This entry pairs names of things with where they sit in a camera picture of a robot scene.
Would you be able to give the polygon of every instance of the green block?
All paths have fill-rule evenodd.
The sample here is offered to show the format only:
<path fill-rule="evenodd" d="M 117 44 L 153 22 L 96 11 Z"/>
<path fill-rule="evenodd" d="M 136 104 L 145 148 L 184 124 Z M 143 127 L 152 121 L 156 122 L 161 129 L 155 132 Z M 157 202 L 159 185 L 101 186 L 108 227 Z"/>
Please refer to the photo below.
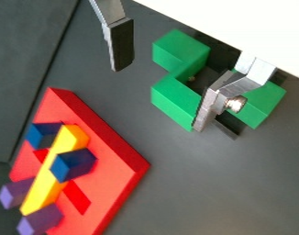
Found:
<path fill-rule="evenodd" d="M 247 103 L 241 111 L 237 114 L 231 110 L 228 112 L 255 129 L 271 115 L 284 94 L 285 90 L 280 86 L 267 82 L 264 86 L 243 94 Z"/>
<path fill-rule="evenodd" d="M 153 43 L 153 62 L 169 73 L 152 86 L 152 104 L 187 131 L 192 130 L 201 96 L 185 82 L 204 67 L 209 51 L 209 47 L 179 30 Z"/>

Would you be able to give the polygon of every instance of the red board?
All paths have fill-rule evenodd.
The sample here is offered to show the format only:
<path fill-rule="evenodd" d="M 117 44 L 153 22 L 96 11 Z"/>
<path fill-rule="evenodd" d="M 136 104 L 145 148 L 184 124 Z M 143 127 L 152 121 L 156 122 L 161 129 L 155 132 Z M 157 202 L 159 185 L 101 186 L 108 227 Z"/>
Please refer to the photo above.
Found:
<path fill-rule="evenodd" d="M 74 188 L 83 191 L 91 201 L 88 208 L 81 215 L 69 196 L 61 193 L 56 205 L 65 216 L 58 226 L 48 230 L 48 234 L 101 234 L 141 180 L 149 163 L 72 92 L 48 88 L 33 123 L 57 121 L 78 125 L 89 136 L 87 148 L 97 156 L 97 164 L 89 174 L 73 180 Z M 20 181 L 34 176 L 38 167 L 33 149 L 25 142 L 9 173 L 10 180 Z"/>

